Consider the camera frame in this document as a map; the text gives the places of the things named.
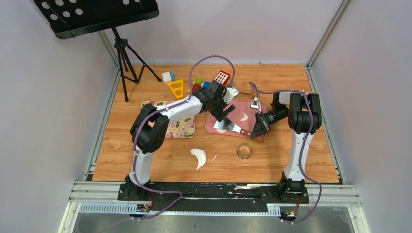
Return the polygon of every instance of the metal frame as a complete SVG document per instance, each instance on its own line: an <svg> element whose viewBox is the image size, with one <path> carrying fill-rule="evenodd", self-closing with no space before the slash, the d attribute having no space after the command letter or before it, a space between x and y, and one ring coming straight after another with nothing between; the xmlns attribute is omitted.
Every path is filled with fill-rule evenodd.
<svg viewBox="0 0 412 233"><path fill-rule="evenodd" d="M329 39L329 36L332 34L333 29L335 28L336 24L339 22L339 19L341 19L341 16L345 12L346 7L348 6L349 3L350 3L350 0L342 0L341 5L339 5L338 10L336 11L335 15L332 18L332 21L329 23L329 26L327 27L325 33L323 34L321 40L319 41L318 46L316 47L315 51L313 52L313 55L311 56L308 64L306 65L308 68L311 68L313 64L315 63L320 52L322 51L327 40Z"/></svg>
<svg viewBox="0 0 412 233"><path fill-rule="evenodd" d="M318 90L317 84L313 80L313 75L312 75L311 69L307 68L307 67L305 67L305 69L306 69L306 75L308 77L310 88L312 89L312 92L318 93L317 92L317 90ZM322 110L322 127L323 127L323 130L325 132L326 142L327 142L327 145L329 146L330 154L332 155L332 161L333 161L333 164L335 165L336 173L338 174L338 178L342 181L343 184L345 184L343 171L339 167L339 159L338 159L338 156L336 156L336 151L333 147L334 142L333 142L333 139L332 139L332 137L330 136L330 133L329 133L328 117L326 115L326 111L324 111L324 109L323 109L322 99L320 99L320 101L321 101L321 110Z"/></svg>
<svg viewBox="0 0 412 233"><path fill-rule="evenodd" d="M334 18L329 24L327 30L325 31L322 39L320 40L316 50L314 51L310 61L306 64L306 73L308 80L313 92L317 92L317 84L313 80L312 66L315 63L317 57L319 56L322 48L326 44L329 36L331 35L333 29L347 8L350 0L342 0L339 9L337 10ZM119 64L116 62L114 52L108 43L107 36L104 32L99 32L99 36L104 42L106 49L110 53L113 61L119 68ZM107 110L104 114L102 121L102 126L99 131L95 149L92 154L89 169L86 174L93 174L94 166L96 164L97 156L100 150L100 145L102 143L102 138L104 130L107 125L108 116L113 104L113 98L116 93L117 85L120 76L119 72L116 76L113 89L108 101ZM328 130L328 117L323 111L323 122L322 126L325 130L326 140L330 148L332 159L337 170L338 177L344 183L344 173L339 168L339 155L336 155L334 150L333 138L330 136ZM138 206L149 205L148 201L118 201L117 195L120 184L124 182L75 182L65 214L63 216L59 232L60 233L71 233L74 229L76 223L76 218L79 213L94 212L94 213L136 213ZM256 186L268 186L273 184L249 184L247 186L239 186L238 188L251 188ZM319 193L319 187L314 184L306 185L308 189L308 195L310 204L302 206L311 206L317 199ZM322 196L319 202L319 206L323 207L347 207L351 215L352 225L356 233L369 233L369 228L363 214L363 208L355 186L353 185L335 185L335 184L324 184L322 186ZM167 211L164 214L168 215L215 215L215 216L276 216L277 210L281 207L291 207L294 204L268 204L267 212L258 213L224 213L224 212L179 212L179 211Z"/></svg>

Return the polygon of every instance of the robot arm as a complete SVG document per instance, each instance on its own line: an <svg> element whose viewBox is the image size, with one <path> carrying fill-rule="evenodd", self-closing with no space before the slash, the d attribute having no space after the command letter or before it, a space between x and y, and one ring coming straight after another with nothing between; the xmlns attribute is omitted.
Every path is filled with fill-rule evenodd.
<svg viewBox="0 0 412 233"><path fill-rule="evenodd" d="M218 121L221 121L235 109L235 107L231 105L225 110L231 100L238 94L239 92L236 88L225 87L217 81L213 81L207 89L195 91L190 99L189 96L187 96L182 100L158 106L157 108L151 104L145 105L130 129L132 141L134 141L138 128L141 124L144 124L136 144L136 150L139 156L135 163L136 167L134 171L137 173L136 175L139 182L144 185L150 180L149 172L153 155L163 144L167 127L170 124L187 116L205 111L209 111ZM185 103L171 108L172 105L181 102ZM143 122L147 115L161 109L165 110L153 115L149 119L149 122L153 123L152 126L149 125L149 122ZM135 185L138 185L132 171L130 172L128 179Z"/></svg>
<svg viewBox="0 0 412 233"><path fill-rule="evenodd" d="M306 138L306 145L303 147L300 159L303 171L305 170L306 158L313 135L322 124L319 95L308 94L308 101L313 115L313 127ZM275 93L271 105L272 108L269 112L255 114L256 123L251 133L251 138L267 133L270 130L271 124L288 118L289 128L292 129L292 146L288 164L277 185L276 193L279 196L284 194L301 195L305 192L305 177L299 168L299 158L304 137L310 128L310 115L308 111L303 111L306 105L300 93Z"/></svg>

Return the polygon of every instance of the gray wall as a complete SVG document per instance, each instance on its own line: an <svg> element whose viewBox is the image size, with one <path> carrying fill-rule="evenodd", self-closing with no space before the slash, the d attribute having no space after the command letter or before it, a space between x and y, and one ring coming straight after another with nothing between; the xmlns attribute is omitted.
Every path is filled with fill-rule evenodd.
<svg viewBox="0 0 412 233"><path fill-rule="evenodd" d="M96 33L59 40L32 1L2 2L0 29L0 232L54 233L116 69Z"/></svg>
<svg viewBox="0 0 412 233"><path fill-rule="evenodd" d="M236 63L305 63L341 0L157 2L157 18L118 28L147 62L194 63L219 54Z"/></svg>
<svg viewBox="0 0 412 233"><path fill-rule="evenodd" d="M353 0L314 66L373 233L410 232L412 1Z"/></svg>

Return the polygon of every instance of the tripod leg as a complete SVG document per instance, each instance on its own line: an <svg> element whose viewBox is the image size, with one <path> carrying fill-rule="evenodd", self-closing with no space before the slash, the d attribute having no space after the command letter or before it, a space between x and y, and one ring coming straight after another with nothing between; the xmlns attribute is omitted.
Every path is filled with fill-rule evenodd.
<svg viewBox="0 0 412 233"><path fill-rule="evenodd" d="M127 68L126 61L125 61L124 57L122 56L121 58L123 59L124 70L125 70L126 72L129 72L129 69Z"/></svg>
<svg viewBox="0 0 412 233"><path fill-rule="evenodd" d="M129 97L127 96L126 81L124 80L123 65L121 64L120 49L117 49L117 57L119 59L121 81L123 82L124 101L129 102Z"/></svg>
<svg viewBox="0 0 412 233"><path fill-rule="evenodd" d="M135 69L133 69L133 67L132 67L132 63L130 62L129 57L127 56L126 50L125 50L125 49L122 49L122 50L121 50L121 54L122 54L122 56L126 59L127 65L128 65L129 68L130 68L130 72L132 72L133 78L135 79L135 83L139 83L139 81L138 81L138 79L137 79L137 77L136 77Z"/></svg>
<svg viewBox="0 0 412 233"><path fill-rule="evenodd" d="M150 70L150 72L157 78L157 80L158 80L159 82L161 82L162 79L159 78L159 76L150 68L149 65L147 65L147 63L139 56L139 54L138 54L130 45L127 45L127 47L128 47L128 48L130 49L130 51L132 51L132 53L143 63L143 68L144 68L144 67L147 67L147 68Z"/></svg>
<svg viewBox="0 0 412 233"><path fill-rule="evenodd" d="M140 82L140 79L141 79L141 76L142 76L142 74L143 74L143 71L144 71L145 66L146 66L146 65L143 64L143 65L142 65L142 69L140 70L139 79L138 79L139 82Z"/></svg>

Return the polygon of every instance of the knife blade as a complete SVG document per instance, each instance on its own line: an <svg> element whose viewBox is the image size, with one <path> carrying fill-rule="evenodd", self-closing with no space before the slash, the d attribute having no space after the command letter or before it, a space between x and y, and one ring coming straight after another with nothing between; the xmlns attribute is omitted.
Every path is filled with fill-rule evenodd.
<svg viewBox="0 0 412 233"><path fill-rule="evenodd" d="M245 129L242 129L242 127L240 127L239 125L233 123L227 117L224 118L222 121L216 121L216 123L213 127L215 129L235 131L235 132L241 133L241 134L243 134L243 135L250 138L250 132L249 131L247 131ZM258 137L255 137L254 140L258 141L258 142L263 142L263 137L258 136Z"/></svg>

